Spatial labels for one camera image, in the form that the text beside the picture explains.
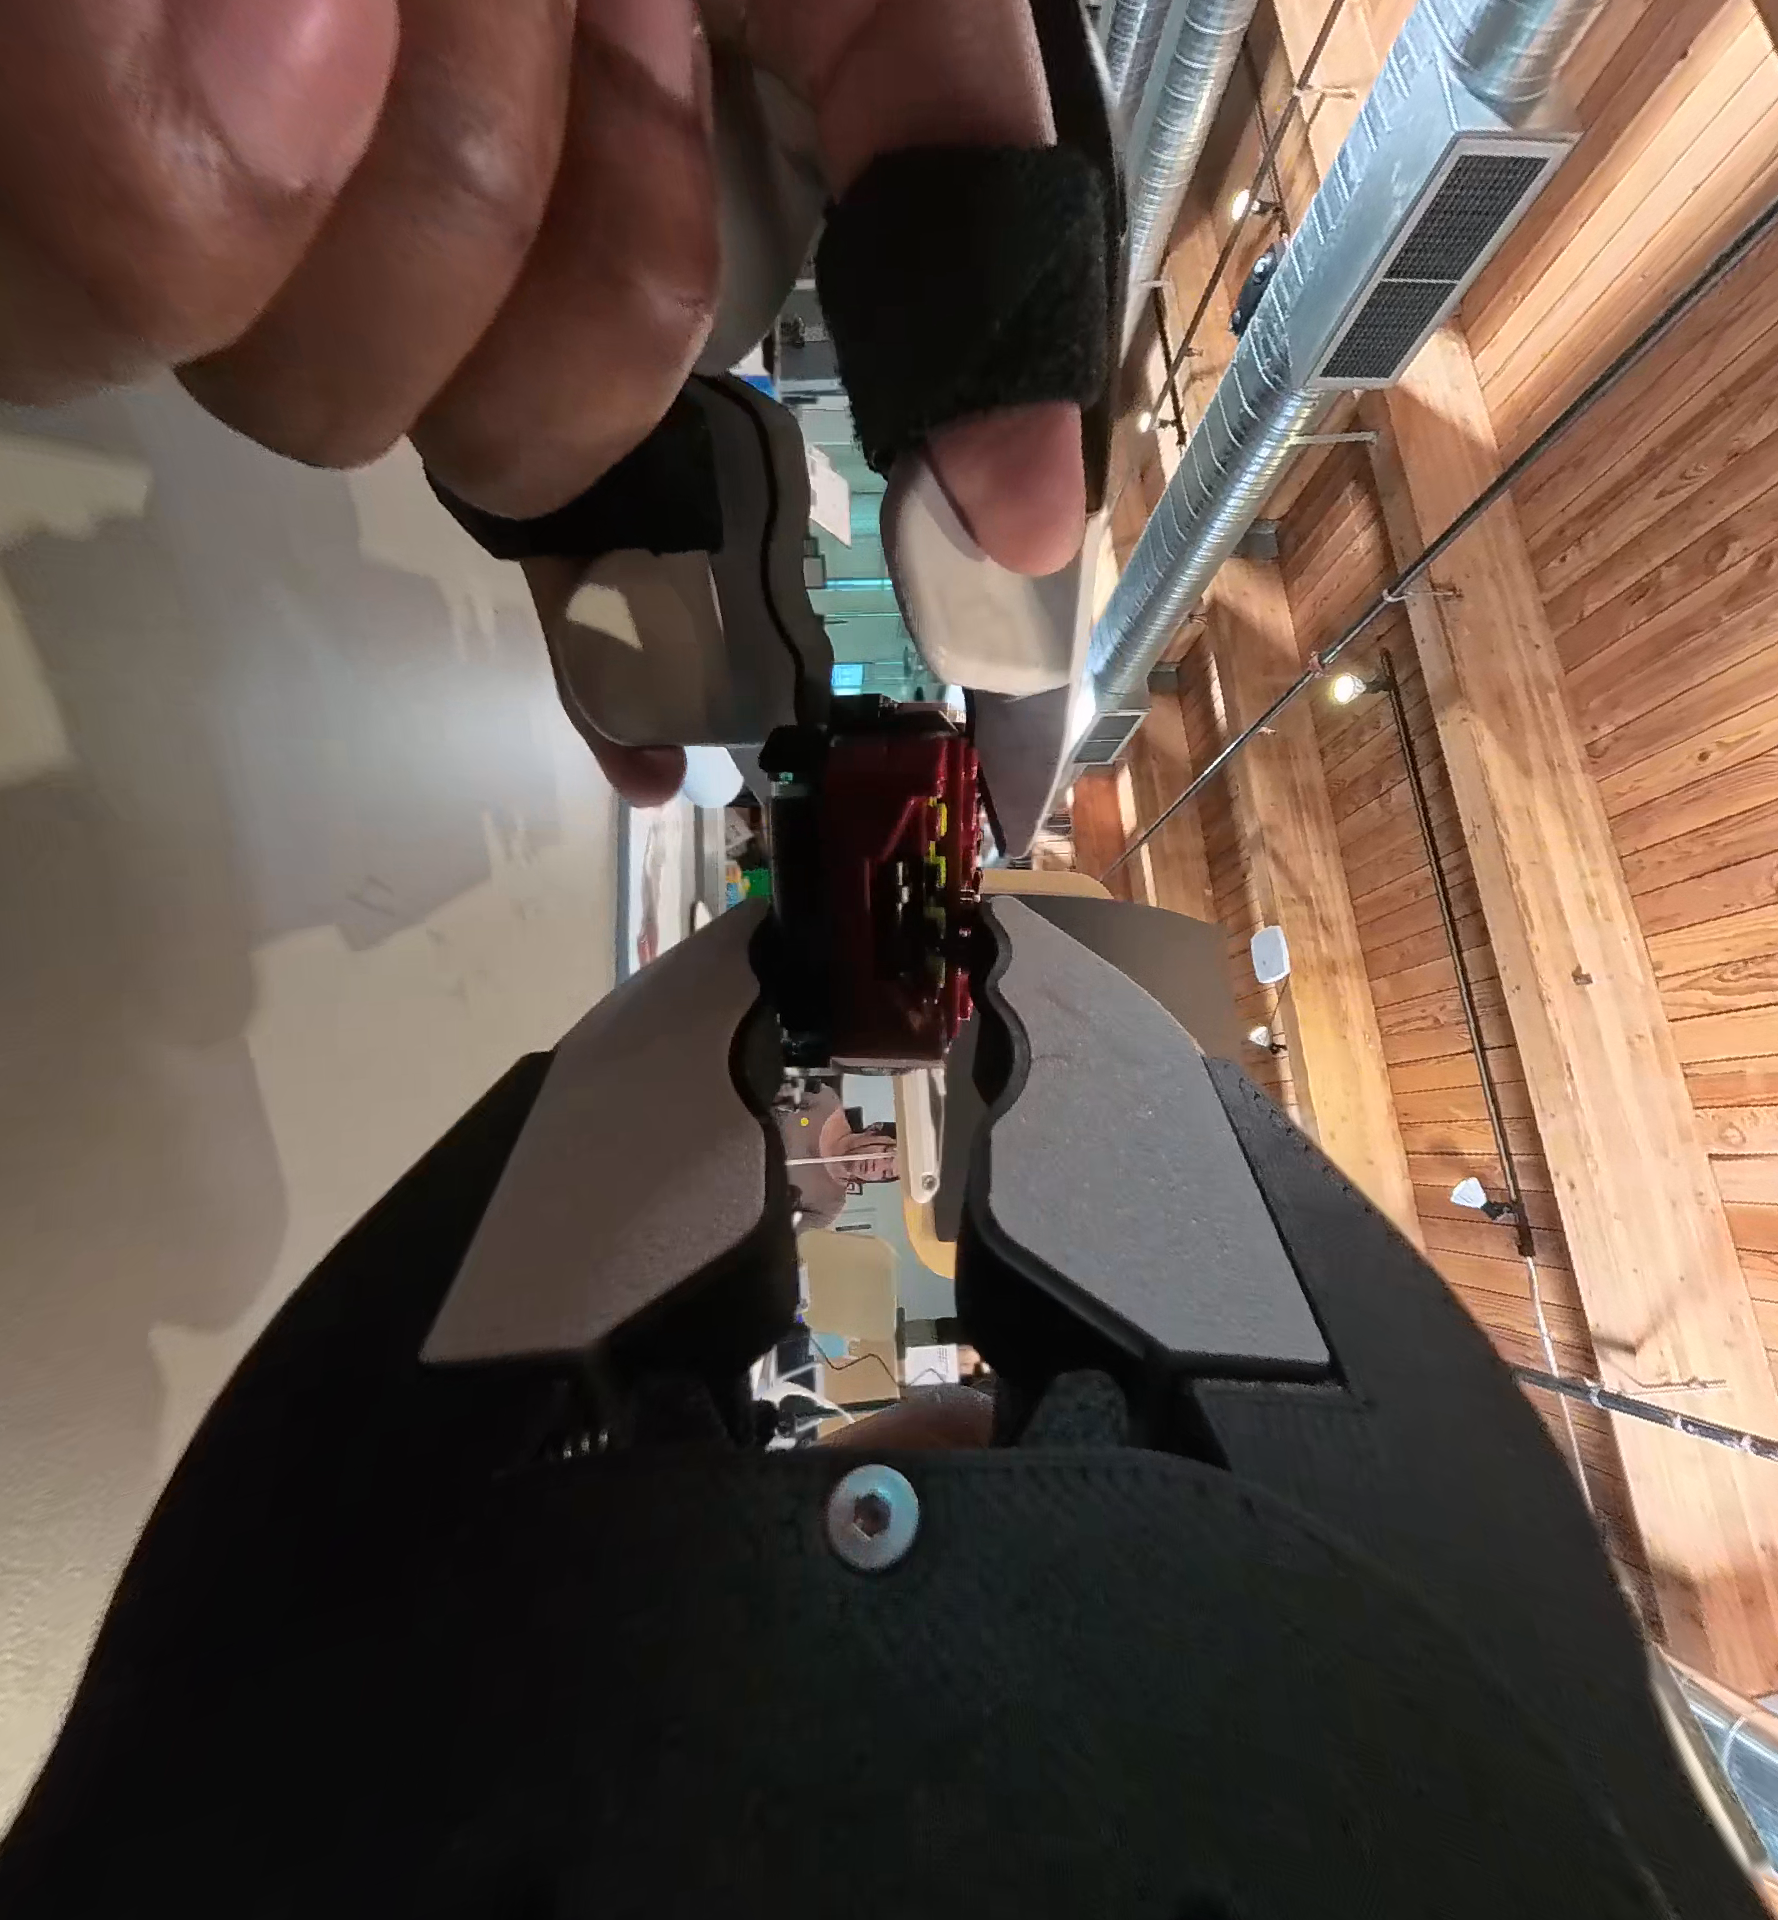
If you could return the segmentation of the long black ceiling rod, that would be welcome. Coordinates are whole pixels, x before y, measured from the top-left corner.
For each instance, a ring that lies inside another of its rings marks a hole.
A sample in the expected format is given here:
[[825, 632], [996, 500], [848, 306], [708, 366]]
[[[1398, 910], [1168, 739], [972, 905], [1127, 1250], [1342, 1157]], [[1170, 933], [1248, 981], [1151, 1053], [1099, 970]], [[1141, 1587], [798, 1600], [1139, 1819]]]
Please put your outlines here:
[[1408, 593], [1421, 593], [1423, 571], [1457, 552], [1506, 493], [1509, 486], [1543, 466], [1638, 366], [1670, 337], [1696, 302], [1706, 302], [1768, 236], [1778, 234], [1778, 196], [1763, 200], [1706, 265], [1705, 273], [1669, 299], [1669, 306], [1615, 354], [1605, 359], [1585, 388], [1573, 393], [1562, 417], [1545, 421], [1537, 439], [1518, 452], [1518, 458], [1478, 490], [1469, 493], [1457, 521], [1413, 558], [1407, 561], [1366, 605], [1359, 619], [1321, 645], [1306, 674], [1263, 709], [1263, 716], [1241, 724], [1205, 772], [1188, 780], [1188, 790], [1127, 837], [1127, 848], [1103, 867], [1103, 878], [1116, 878], [1130, 856], [1141, 856], [1160, 827], [1214, 784], [1258, 734], [1270, 734], [1306, 691], [1314, 691], [1375, 627], [1382, 614], [1407, 614]]

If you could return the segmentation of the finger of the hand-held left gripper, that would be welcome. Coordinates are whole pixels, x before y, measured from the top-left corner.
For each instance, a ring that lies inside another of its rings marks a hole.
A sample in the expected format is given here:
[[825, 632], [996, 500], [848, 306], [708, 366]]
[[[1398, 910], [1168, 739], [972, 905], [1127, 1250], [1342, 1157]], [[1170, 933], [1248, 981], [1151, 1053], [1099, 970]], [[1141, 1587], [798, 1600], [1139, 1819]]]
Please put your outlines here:
[[1003, 861], [1036, 848], [1052, 798], [1073, 784], [1073, 752], [1099, 716], [1099, 599], [1113, 588], [1105, 514], [1084, 528], [1073, 565], [996, 581], [996, 636], [973, 645], [973, 752]]
[[820, 730], [832, 709], [832, 645], [809, 599], [809, 443], [798, 421], [732, 375], [695, 375], [712, 437], [725, 547], [700, 643], [700, 749], [758, 749], [776, 730]]

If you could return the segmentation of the silver ventilation duct with grille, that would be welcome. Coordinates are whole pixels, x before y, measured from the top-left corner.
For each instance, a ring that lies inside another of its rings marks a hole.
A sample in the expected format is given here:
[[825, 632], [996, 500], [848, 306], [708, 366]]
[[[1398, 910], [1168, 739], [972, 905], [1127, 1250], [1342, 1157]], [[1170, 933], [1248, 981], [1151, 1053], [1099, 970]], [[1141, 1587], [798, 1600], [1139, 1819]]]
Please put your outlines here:
[[1073, 772], [1103, 768], [1141, 730], [1156, 657], [1331, 405], [1388, 388], [1525, 223], [1581, 140], [1565, 67], [1597, 17], [1597, 0], [1408, 8], [1099, 614]]

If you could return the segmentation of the cardboard box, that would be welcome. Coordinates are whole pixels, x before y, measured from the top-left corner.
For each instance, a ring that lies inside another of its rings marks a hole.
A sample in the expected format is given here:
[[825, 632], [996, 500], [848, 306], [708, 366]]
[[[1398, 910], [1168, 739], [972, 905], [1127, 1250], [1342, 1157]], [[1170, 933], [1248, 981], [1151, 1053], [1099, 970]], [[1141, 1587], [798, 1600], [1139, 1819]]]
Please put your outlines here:
[[907, 1393], [902, 1260], [875, 1232], [816, 1230], [798, 1237], [806, 1334], [828, 1407], [865, 1411]]

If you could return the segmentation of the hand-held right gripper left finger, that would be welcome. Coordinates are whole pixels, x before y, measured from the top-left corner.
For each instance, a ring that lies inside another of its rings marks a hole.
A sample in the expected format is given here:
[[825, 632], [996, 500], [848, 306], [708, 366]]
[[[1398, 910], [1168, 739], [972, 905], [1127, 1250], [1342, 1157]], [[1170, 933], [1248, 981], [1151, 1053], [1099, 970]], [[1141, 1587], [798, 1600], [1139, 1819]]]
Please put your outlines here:
[[424, 1360], [754, 1371], [798, 1316], [763, 905], [675, 942], [555, 1048]]

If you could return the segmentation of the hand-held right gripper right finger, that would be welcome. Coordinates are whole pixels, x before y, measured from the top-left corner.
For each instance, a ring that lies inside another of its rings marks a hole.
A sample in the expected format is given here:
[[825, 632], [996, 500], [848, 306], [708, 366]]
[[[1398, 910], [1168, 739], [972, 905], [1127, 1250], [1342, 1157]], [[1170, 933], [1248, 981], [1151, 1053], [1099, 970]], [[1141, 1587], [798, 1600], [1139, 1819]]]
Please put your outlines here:
[[961, 1318], [1003, 1385], [1354, 1385], [1321, 1224], [1359, 1186], [1027, 902], [990, 902]]

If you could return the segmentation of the short black ceiling rod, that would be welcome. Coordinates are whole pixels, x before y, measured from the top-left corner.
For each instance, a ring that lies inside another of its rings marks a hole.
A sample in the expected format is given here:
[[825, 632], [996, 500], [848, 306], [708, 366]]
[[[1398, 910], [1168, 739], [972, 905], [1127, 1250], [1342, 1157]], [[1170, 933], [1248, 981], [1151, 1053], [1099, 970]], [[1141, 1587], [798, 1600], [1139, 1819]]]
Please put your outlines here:
[[1768, 1442], [1759, 1432], [1739, 1432], [1739, 1427], [1718, 1427], [1718, 1420], [1705, 1420], [1705, 1417], [1687, 1417], [1687, 1411], [1645, 1407], [1645, 1402], [1605, 1392], [1597, 1378], [1573, 1378], [1573, 1373], [1552, 1373], [1552, 1371], [1509, 1363], [1509, 1378], [1522, 1392], [1543, 1392], [1543, 1393], [1555, 1393], [1555, 1402], [1573, 1402], [1573, 1407], [1593, 1407], [1602, 1417], [1621, 1417], [1621, 1420], [1638, 1420], [1638, 1427], [1677, 1432], [1687, 1442], [1705, 1442], [1705, 1444], [1718, 1444], [1718, 1449], [1778, 1465], [1778, 1442]]

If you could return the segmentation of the person's left hand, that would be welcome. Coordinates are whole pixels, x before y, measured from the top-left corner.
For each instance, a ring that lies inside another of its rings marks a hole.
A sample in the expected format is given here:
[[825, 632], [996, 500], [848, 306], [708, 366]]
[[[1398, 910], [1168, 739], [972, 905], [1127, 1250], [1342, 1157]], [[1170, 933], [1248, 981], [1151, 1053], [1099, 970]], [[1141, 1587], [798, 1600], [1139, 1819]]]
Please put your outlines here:
[[176, 368], [300, 466], [409, 439], [473, 511], [563, 511], [725, 302], [712, 43], [832, 196], [1058, 135], [1029, 6], [0, 6], [0, 397]]

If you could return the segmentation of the black track light rail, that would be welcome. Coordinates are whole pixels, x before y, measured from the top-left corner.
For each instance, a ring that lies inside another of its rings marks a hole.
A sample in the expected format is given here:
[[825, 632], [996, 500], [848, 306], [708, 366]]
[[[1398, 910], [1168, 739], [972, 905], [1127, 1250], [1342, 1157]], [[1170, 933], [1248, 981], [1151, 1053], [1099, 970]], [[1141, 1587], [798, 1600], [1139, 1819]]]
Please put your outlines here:
[[1393, 713], [1393, 739], [1398, 739], [1398, 757], [1407, 757], [1407, 790], [1408, 790], [1408, 810], [1413, 810], [1423, 864], [1429, 864], [1429, 886], [1434, 886], [1434, 916], [1441, 916], [1441, 932], [1443, 932], [1443, 947], [1452, 947], [1457, 999], [1458, 999], [1458, 1023], [1465, 1023], [1465, 1037], [1469, 1037], [1469, 1053], [1473, 1053], [1478, 1111], [1483, 1111], [1493, 1148], [1496, 1148], [1496, 1164], [1499, 1164], [1499, 1196], [1478, 1196], [1478, 1201], [1458, 1201], [1458, 1208], [1465, 1214], [1473, 1208], [1493, 1224], [1506, 1224], [1518, 1232], [1522, 1263], [1537, 1277], [1537, 1230], [1525, 1219], [1522, 1166], [1518, 1166], [1518, 1148], [1506, 1137], [1499, 1089], [1496, 1089], [1496, 1070], [1493, 1070], [1493, 1048], [1483, 1048], [1483, 1024], [1478, 1024], [1478, 1005], [1473, 1005], [1473, 974], [1469, 974], [1469, 955], [1465, 955], [1465, 942], [1458, 942], [1458, 923], [1457, 923], [1452, 864], [1443, 864], [1443, 848], [1441, 848], [1441, 832], [1434, 832], [1434, 812], [1429, 812], [1429, 798], [1423, 798], [1421, 744], [1413, 744], [1413, 724], [1408, 724], [1408, 709], [1407, 709], [1407, 681], [1398, 681], [1398, 668], [1393, 668], [1388, 645], [1380, 645], [1380, 691], [1382, 691], [1382, 705]]

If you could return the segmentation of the round spiral metal duct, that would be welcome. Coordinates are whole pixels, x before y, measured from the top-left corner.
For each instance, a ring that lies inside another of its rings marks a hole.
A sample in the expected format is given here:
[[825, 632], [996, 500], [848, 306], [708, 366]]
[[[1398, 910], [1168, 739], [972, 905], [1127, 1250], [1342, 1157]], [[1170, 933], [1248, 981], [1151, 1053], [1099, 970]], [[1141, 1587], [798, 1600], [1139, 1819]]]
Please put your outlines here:
[[1113, 0], [1103, 17], [1127, 182], [1127, 336], [1160, 277], [1252, 8], [1252, 0]]

